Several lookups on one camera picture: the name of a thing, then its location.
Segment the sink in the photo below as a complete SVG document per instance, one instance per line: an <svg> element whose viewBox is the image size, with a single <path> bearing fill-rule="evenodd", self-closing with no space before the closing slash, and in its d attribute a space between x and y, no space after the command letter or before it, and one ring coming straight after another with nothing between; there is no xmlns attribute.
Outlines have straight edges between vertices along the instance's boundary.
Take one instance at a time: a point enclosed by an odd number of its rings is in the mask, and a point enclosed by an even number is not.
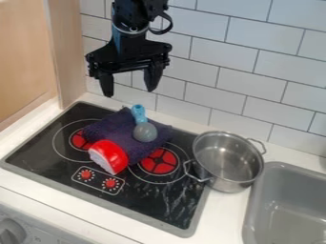
<svg viewBox="0 0 326 244"><path fill-rule="evenodd" d="M271 162L255 182L244 244L326 244L326 175Z"/></svg>

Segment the blue cloth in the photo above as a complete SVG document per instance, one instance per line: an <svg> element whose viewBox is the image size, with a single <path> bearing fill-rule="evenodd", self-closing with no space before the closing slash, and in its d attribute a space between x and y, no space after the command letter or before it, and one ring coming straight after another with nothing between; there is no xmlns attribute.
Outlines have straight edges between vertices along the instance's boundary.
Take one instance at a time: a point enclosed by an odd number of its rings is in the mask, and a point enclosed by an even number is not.
<svg viewBox="0 0 326 244"><path fill-rule="evenodd" d="M104 139L111 140L125 151L129 157L129 164L134 165L172 138L172 126L163 125L151 119L149 122L156 126L157 138L147 143L133 138L132 132L136 124L128 108L123 108L87 126L83 130L83 135L91 143Z"/></svg>

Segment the white countertop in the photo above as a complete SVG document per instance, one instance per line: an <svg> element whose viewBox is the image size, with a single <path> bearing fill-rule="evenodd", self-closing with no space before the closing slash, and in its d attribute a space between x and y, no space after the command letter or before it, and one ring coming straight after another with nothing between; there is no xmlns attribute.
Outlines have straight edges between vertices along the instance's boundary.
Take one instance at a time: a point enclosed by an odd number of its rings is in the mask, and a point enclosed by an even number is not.
<svg viewBox="0 0 326 244"><path fill-rule="evenodd" d="M79 100L114 110L119 110L126 105L90 93L85 93ZM56 100L51 100L0 132L0 158L37 132L60 112ZM147 114L151 119L190 132L202 133L218 129L159 112L147 112ZM312 171L326 173L326 158L270 143L265 143L265 145L268 151L264 155L266 162L283 161ZM195 234L190 238L179 238L3 169L0 169L0 187L0 203L11 205L13 208L71 233L83 235L93 243L103 244L242 244L242 222L250 192L249 189L236 194L210 191Z"/></svg>

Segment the wooden panel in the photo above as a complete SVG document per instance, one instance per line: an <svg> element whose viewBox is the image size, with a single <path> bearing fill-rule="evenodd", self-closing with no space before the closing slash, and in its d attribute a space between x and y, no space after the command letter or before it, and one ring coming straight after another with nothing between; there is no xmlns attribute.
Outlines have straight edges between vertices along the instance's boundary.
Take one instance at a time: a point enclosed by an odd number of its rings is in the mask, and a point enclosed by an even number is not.
<svg viewBox="0 0 326 244"><path fill-rule="evenodd" d="M0 122L47 92L54 71L42 0L0 2Z"/></svg>
<svg viewBox="0 0 326 244"><path fill-rule="evenodd" d="M79 0L45 0L61 108L86 91Z"/></svg>

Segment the metal pot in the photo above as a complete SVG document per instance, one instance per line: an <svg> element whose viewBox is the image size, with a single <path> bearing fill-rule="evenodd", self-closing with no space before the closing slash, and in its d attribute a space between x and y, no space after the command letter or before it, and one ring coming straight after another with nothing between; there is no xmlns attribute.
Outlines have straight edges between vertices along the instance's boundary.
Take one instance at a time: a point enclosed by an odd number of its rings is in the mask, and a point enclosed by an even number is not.
<svg viewBox="0 0 326 244"><path fill-rule="evenodd" d="M254 141L261 145L260 152ZM224 193L238 193L250 187L264 168L260 141L228 132L205 132L193 142L194 159L184 163L188 177ZM189 164L197 176L189 171Z"/></svg>

